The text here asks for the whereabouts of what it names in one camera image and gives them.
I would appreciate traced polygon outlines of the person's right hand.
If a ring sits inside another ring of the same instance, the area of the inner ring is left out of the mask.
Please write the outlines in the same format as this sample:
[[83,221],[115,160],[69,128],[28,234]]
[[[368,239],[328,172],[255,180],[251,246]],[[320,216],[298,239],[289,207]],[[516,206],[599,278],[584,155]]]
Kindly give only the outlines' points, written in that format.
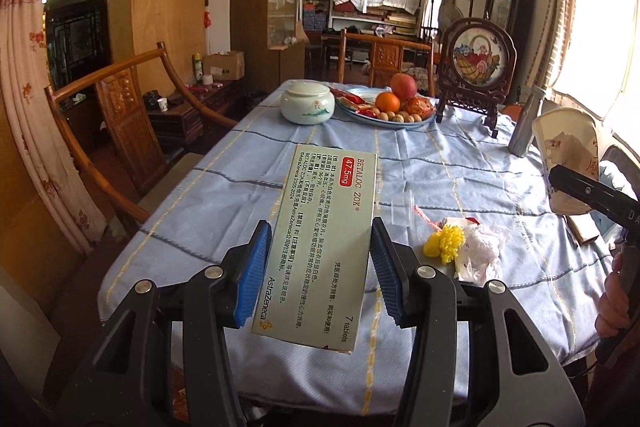
[[615,337],[630,325],[629,299],[620,277],[623,263],[623,254],[617,254],[613,260],[612,272],[605,279],[604,293],[598,301],[598,316],[594,327],[601,338]]

